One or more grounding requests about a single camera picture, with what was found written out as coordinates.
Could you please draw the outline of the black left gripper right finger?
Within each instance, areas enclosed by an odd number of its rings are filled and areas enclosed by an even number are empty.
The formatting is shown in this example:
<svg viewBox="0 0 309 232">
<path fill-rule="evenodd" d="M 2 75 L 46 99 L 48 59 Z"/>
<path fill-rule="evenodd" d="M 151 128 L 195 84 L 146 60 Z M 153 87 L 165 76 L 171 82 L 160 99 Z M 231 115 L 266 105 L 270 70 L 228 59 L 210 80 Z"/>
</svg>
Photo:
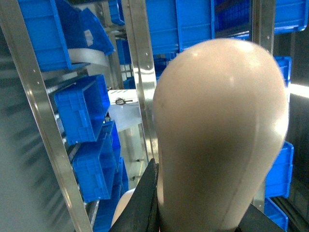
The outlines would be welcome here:
<svg viewBox="0 0 309 232">
<path fill-rule="evenodd" d="M 250 204 L 235 232 L 284 232 L 284 230 Z"/>
</svg>

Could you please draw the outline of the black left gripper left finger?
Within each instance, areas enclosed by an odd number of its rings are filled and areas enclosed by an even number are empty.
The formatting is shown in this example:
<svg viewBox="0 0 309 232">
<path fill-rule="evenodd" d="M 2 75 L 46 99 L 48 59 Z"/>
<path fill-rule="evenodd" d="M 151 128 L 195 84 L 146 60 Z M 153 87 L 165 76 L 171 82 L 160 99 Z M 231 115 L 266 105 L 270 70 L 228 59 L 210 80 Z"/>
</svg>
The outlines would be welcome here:
<svg viewBox="0 0 309 232">
<path fill-rule="evenodd" d="M 159 231 L 158 169 L 158 164 L 151 159 L 123 212 L 110 228 L 111 232 Z"/>
</svg>

